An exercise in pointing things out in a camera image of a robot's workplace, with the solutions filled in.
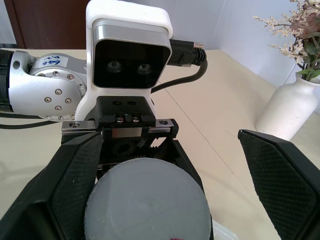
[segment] flower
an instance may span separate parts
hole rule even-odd
[[[311,38],[312,33],[320,32],[320,15],[312,13],[306,18],[304,23],[299,23],[299,21],[296,20],[292,23],[291,29],[293,29],[294,31],[297,31],[298,29],[303,29],[303,32],[300,33],[298,36],[302,39]]]
[[[282,46],[271,44],[281,54],[295,59],[302,68],[299,73],[306,81],[320,76],[320,0],[290,0],[296,3],[296,10],[291,15],[282,14],[282,19],[253,18],[264,23],[272,35],[295,38],[294,43],[284,43]]]

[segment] white camera housing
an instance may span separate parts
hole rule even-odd
[[[86,7],[87,91],[76,109],[75,120],[84,121],[87,114],[95,107],[99,96],[144,97],[156,116],[156,110],[151,101],[150,87],[118,88],[101,87],[94,84],[95,50],[100,41],[106,40],[164,47],[169,50],[169,54],[164,57],[163,68],[157,75],[159,78],[171,56],[170,38],[172,35],[173,28],[169,15],[161,8],[118,0],[91,0]]]

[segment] handwritten label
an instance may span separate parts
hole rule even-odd
[[[42,67],[51,67],[51,66],[60,66],[66,67],[68,63],[68,58],[60,55],[44,56],[39,58],[33,64],[33,68],[42,68]]]

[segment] brown door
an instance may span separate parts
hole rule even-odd
[[[85,49],[89,0],[4,0],[22,49]]]

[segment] table surface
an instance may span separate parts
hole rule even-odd
[[[65,53],[85,59],[85,50],[28,50],[36,57]],[[207,51],[208,70],[198,81],[152,95],[158,118],[179,124],[177,139],[201,176],[212,218],[243,240],[279,240],[255,192],[239,129],[255,130],[255,119],[275,91],[220,50]],[[167,66],[166,82],[197,71],[196,66]],[[31,119],[0,118],[0,124]],[[60,146],[61,123],[22,130],[0,129],[0,218],[27,182]],[[314,113],[292,142],[320,168],[320,115]]]

